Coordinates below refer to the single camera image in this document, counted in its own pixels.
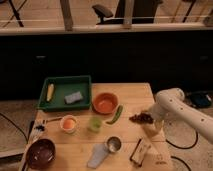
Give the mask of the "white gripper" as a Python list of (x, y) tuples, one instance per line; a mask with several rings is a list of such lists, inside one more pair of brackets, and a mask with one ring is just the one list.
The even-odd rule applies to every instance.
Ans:
[(163, 127), (163, 120), (167, 110), (160, 106), (158, 103), (153, 104), (145, 111), (155, 121), (153, 124), (144, 124), (143, 129), (147, 136), (156, 136)]

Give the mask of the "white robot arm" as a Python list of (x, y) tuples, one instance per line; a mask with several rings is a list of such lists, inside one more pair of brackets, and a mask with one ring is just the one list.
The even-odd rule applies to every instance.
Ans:
[(162, 128), (162, 122), (168, 113), (177, 115), (213, 144), (213, 117), (186, 105), (184, 99), (185, 94), (180, 88), (161, 90), (156, 93), (155, 102), (147, 113), (154, 120), (156, 128)]

